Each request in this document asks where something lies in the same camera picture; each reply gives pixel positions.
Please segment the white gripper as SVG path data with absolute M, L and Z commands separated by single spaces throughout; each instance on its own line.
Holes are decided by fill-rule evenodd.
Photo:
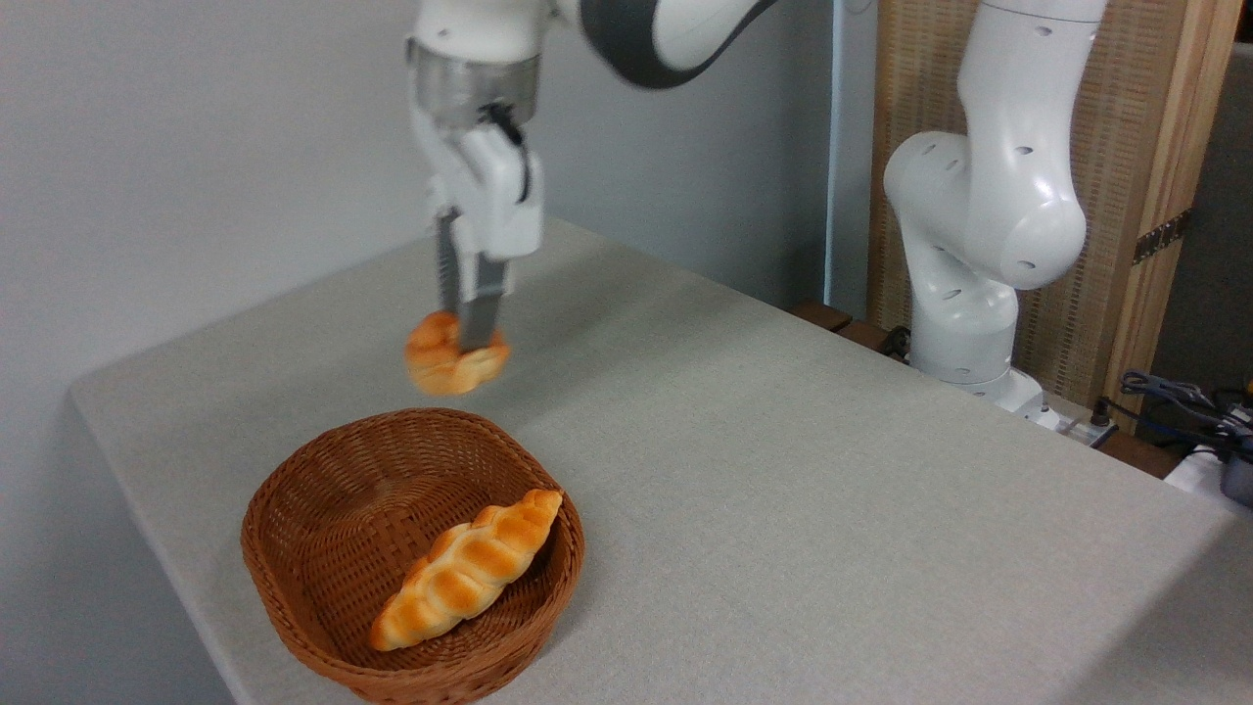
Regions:
M 459 316 L 464 353 L 487 348 L 507 293 L 507 259 L 528 258 L 544 230 L 544 168 L 512 106 L 491 101 L 469 129 L 439 124 L 410 103 L 416 147 L 431 170 L 424 210 L 436 218 L 440 303 Z M 455 222 L 472 255 L 457 254 Z

